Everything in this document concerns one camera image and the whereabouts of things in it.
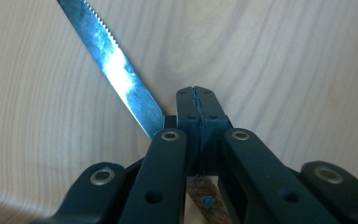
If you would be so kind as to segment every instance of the serrated edge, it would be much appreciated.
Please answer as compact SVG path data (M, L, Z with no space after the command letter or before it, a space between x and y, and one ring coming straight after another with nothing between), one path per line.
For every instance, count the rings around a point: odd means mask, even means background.
M80 1L82 1L83 4L86 5L86 7L89 9L89 11L95 16L95 18L97 19L98 23L100 23L101 26L104 28L104 30L108 34L109 39L112 41L112 43L118 47L117 41L113 37L112 33L109 31L109 28L107 28L106 24L103 22L103 19L101 19L101 17L98 16L98 14L95 12L94 9L92 9L91 5L86 0L80 0Z

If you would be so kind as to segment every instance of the knife blade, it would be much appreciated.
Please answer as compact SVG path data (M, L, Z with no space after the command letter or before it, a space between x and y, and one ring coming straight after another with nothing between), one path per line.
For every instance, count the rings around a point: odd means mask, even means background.
M165 116L99 16L85 0L58 0L94 61L149 138Z

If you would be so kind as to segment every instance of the hole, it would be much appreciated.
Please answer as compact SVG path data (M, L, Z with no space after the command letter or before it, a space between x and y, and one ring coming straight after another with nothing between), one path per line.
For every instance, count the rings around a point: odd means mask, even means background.
M290 189L281 189L279 193L289 203L298 203L299 201L298 195Z
M97 180L105 180L107 178L109 178L110 174L107 171L102 171L100 173L98 173L97 175L95 175L95 179Z
M173 141L179 138L179 134L177 134L176 132L166 132L163 133L161 137L166 141Z
M115 177L115 172L109 167L104 167L92 173L89 181L91 184L101 186L109 183Z
M145 199L148 203L159 203L162 201L163 195L161 190L152 189L148 191L145 195Z
M231 135L233 138L237 139L237 140L248 140L251 136L248 133L242 132L242 131L236 131L234 133L232 133Z
M342 177L342 175L340 175L336 171L334 171L330 168L324 167L324 166L316 167L314 173L319 178L321 178L322 180L324 180L330 184L340 184L344 181L344 178Z

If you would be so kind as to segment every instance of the metal rivet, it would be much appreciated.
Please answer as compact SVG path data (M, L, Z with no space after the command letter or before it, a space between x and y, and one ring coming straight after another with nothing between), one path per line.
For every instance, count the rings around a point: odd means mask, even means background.
M319 178L330 184L340 184L344 181L342 175L325 166L316 167L314 172Z
M241 141L248 140L251 137L248 133L242 131L235 131L231 136Z
M202 197L201 204L202 204L202 207L204 207L204 208L210 208L214 204L214 199L211 196Z
M162 139L165 141L174 141L179 138L179 134L176 132L165 132L162 134Z
M101 186L109 183L113 178L115 178L115 172L109 167L104 167L92 173L89 181L93 185Z

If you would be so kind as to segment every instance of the wood grain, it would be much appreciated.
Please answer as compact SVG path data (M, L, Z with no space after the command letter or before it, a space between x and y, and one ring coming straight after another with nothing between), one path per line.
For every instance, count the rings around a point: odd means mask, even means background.
M358 1L89 2L166 114L202 86L289 167L358 177ZM87 167L149 142L55 1L0 0L0 223L50 216Z

